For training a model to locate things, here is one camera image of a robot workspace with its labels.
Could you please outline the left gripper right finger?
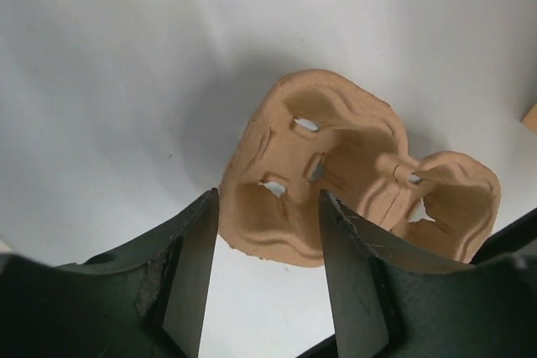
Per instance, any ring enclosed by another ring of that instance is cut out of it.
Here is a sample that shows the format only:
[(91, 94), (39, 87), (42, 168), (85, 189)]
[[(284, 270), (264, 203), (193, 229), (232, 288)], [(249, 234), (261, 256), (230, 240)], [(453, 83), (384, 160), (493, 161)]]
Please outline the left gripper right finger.
[(327, 191), (319, 224), (336, 357), (533, 357), (536, 256), (478, 264), (437, 256)]

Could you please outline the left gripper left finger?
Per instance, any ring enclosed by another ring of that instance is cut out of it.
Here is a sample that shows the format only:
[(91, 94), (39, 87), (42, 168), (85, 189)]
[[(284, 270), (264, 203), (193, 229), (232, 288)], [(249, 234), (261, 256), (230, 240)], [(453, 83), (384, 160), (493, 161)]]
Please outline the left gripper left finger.
[(2, 356), (198, 356), (218, 213), (211, 189), (82, 264), (2, 254)]

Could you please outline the single brown pulp carrier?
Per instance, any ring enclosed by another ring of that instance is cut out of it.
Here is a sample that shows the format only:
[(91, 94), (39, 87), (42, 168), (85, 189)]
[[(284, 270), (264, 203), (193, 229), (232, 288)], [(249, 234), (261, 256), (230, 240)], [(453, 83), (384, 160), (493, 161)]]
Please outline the single brown pulp carrier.
[(491, 235), (501, 185), (464, 153), (409, 154), (392, 107), (329, 70), (282, 77), (251, 116), (219, 186), (220, 236), (253, 257), (324, 262), (322, 190), (412, 245), (470, 262)]

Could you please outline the brown paper bag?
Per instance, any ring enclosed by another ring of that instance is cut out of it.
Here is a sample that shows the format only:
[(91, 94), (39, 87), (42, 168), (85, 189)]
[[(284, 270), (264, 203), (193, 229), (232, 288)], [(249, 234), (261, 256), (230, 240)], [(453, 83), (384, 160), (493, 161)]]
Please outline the brown paper bag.
[(522, 123), (533, 132), (537, 132), (537, 105), (534, 105), (528, 111), (524, 116)]

